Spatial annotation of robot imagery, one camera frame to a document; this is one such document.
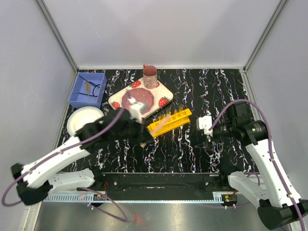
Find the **red strawberry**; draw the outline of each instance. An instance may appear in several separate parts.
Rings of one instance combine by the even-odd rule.
[[[162,107],[164,106],[167,102],[169,102],[169,99],[167,97],[162,97],[159,102],[158,102],[158,106]]]
[[[117,102],[112,102],[111,105],[114,107],[114,108],[119,108],[120,107],[120,104],[117,103]]]
[[[132,88],[136,88],[136,87],[139,87],[141,85],[141,82],[139,81],[139,80],[137,80],[136,82],[133,82],[132,84],[131,84],[131,87]]]

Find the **tabletop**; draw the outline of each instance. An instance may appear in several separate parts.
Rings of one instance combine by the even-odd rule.
[[[125,86],[142,77],[142,70],[88,70],[105,72],[107,87],[101,110],[107,114],[112,110],[108,98]],[[81,158],[63,169],[65,172],[79,171],[90,166],[99,166],[103,172],[122,173],[207,173],[218,172],[223,155],[245,172],[257,172],[257,167],[241,143],[233,138],[221,139],[214,151],[197,148],[205,137],[198,131],[196,120],[200,116],[214,118],[229,102],[247,99],[243,80],[237,69],[161,69],[158,78],[174,94],[174,99],[147,120],[157,119],[170,108],[173,112],[180,104],[192,112],[191,122],[154,139],[144,148],[127,140],[106,143],[103,148]],[[77,109],[69,106],[58,145],[64,143],[69,134],[66,123]]]

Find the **pink mug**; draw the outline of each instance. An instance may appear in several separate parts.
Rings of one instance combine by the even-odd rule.
[[[157,85],[157,69],[148,64],[143,65],[143,82],[146,88],[155,88]]]

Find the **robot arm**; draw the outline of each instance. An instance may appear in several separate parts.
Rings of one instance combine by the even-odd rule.
[[[206,115],[197,120],[197,127],[204,131],[207,141],[204,147],[208,147],[212,139],[220,137],[235,137],[255,161],[258,170],[266,185],[266,190],[259,187],[246,175],[238,171],[231,162],[223,163],[220,166],[221,174],[225,174],[227,184],[243,194],[257,209],[263,224],[269,229],[298,220],[298,215],[291,201],[292,197],[300,208],[302,216],[308,213],[308,201],[302,200],[299,193],[289,181],[274,149],[272,150],[275,163],[277,164],[282,177],[288,185],[291,195],[289,195],[272,163],[269,155],[269,140],[266,126],[262,121],[254,121],[247,111],[246,103],[233,105],[227,110],[228,122],[217,124],[213,130],[212,117]]]
[[[15,164],[11,167],[14,178],[28,172],[37,163],[46,159],[54,153],[58,155],[47,160],[36,167],[21,181],[18,182],[17,192],[25,205],[33,205],[44,200],[49,194],[63,192],[80,187],[100,188],[103,184],[103,175],[97,168],[85,169],[79,172],[57,173],[67,165],[86,157],[94,151],[102,148],[106,141],[128,139],[135,143],[147,143],[153,141],[152,136],[141,123],[139,108],[131,106],[130,110],[124,110],[120,119],[107,132],[98,138],[78,145],[67,151],[64,148],[80,143],[103,130],[115,117],[117,111],[112,111],[108,116],[104,116],[92,123],[87,123],[76,132],[74,137],[70,137],[64,144],[53,150],[41,159],[27,165]]]

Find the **white plate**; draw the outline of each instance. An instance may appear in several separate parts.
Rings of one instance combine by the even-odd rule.
[[[96,107],[82,107],[73,112],[67,121],[67,131],[71,136],[74,136],[76,131],[82,128],[85,124],[94,122],[103,117],[103,112]]]

